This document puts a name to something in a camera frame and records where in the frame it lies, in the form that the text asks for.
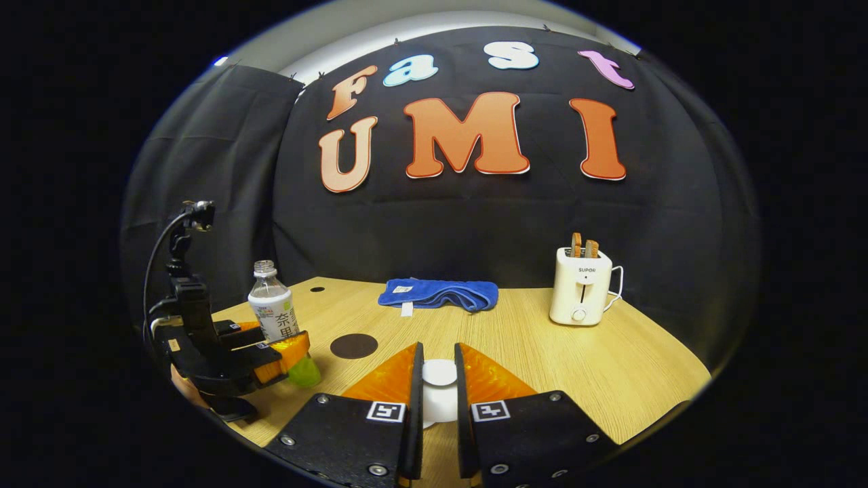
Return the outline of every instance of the green object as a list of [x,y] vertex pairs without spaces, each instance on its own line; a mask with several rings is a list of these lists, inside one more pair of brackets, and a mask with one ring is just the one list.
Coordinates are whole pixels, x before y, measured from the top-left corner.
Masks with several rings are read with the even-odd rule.
[[295,366],[290,368],[286,376],[290,382],[302,388],[314,386],[322,379],[317,363],[313,362],[310,354],[301,358]]

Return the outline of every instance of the bolt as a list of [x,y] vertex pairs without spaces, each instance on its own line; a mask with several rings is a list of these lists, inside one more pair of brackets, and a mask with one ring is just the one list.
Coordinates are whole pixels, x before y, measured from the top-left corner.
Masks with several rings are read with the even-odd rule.
[[385,466],[382,465],[370,465],[368,466],[368,472],[374,476],[385,476],[389,470],[385,469]]

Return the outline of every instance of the wooden table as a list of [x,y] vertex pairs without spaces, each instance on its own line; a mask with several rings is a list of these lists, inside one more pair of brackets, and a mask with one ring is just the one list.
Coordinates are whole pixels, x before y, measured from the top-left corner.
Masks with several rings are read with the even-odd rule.
[[[313,287],[323,287],[312,292]],[[316,392],[341,394],[394,353],[416,341],[426,359],[454,359],[463,342],[491,357],[538,392],[564,390],[610,438],[623,444],[673,406],[691,399],[709,380],[708,370],[676,338],[618,300],[597,326],[562,326],[549,319],[551,288],[501,289],[489,311],[460,307],[382,307],[383,283],[312,278],[290,287],[299,324],[311,336],[311,355],[322,382],[300,389],[287,381],[244,398],[260,411],[253,422],[229,425],[256,445],[266,445]],[[214,314],[214,320],[256,320],[245,302]],[[348,333],[377,339],[362,359],[332,354],[333,340]],[[457,423],[424,431],[421,488],[467,486],[458,477]]]

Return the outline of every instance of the black fabric backdrop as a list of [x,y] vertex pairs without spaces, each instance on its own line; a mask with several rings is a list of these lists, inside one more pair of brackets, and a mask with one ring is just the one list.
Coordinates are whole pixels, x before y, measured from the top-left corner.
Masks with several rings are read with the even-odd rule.
[[[144,142],[129,177],[121,264],[134,323],[151,249],[185,200],[214,200],[213,230],[192,232],[187,261],[209,286],[213,310],[247,299],[253,261],[274,259],[272,180],[300,82],[262,69],[207,70],[178,97]],[[168,245],[157,254],[148,303],[168,290]]]
[[[483,52],[495,41],[529,43],[539,65],[495,69]],[[635,89],[601,76],[576,53],[584,49],[617,62]],[[390,66],[419,54],[434,56],[434,76],[383,85]],[[624,299],[714,370],[753,308],[756,203],[744,163],[716,116],[665,67],[639,58],[555,32],[483,27],[389,46],[310,83],[286,126],[274,174],[274,239],[284,280],[412,276],[550,287],[555,250],[578,230],[625,267]],[[371,64],[378,72],[354,95],[356,105],[328,122],[332,87]],[[490,91],[521,98],[516,125],[530,171],[478,173],[472,167],[477,144],[462,174],[447,164],[435,178],[407,177],[413,126],[404,106],[441,98],[463,120],[477,96]],[[625,180],[593,180],[580,171],[586,146],[571,98],[615,109]],[[319,173],[319,138],[345,131],[339,165],[348,171],[355,155],[350,126],[371,115],[378,124],[367,179],[348,193],[328,191]]]

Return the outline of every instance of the pink letter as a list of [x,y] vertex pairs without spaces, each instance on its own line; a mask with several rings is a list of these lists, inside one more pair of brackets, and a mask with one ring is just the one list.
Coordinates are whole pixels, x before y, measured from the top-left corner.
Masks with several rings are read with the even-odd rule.
[[615,71],[615,68],[621,69],[618,66],[618,63],[614,61],[610,61],[602,56],[602,54],[596,51],[578,51],[579,56],[587,57],[594,64],[594,67],[597,68],[597,71],[600,72],[601,75],[606,76],[606,79],[611,81],[612,83],[618,85],[621,88],[633,89],[633,82],[629,81],[627,78],[622,78],[621,75]]

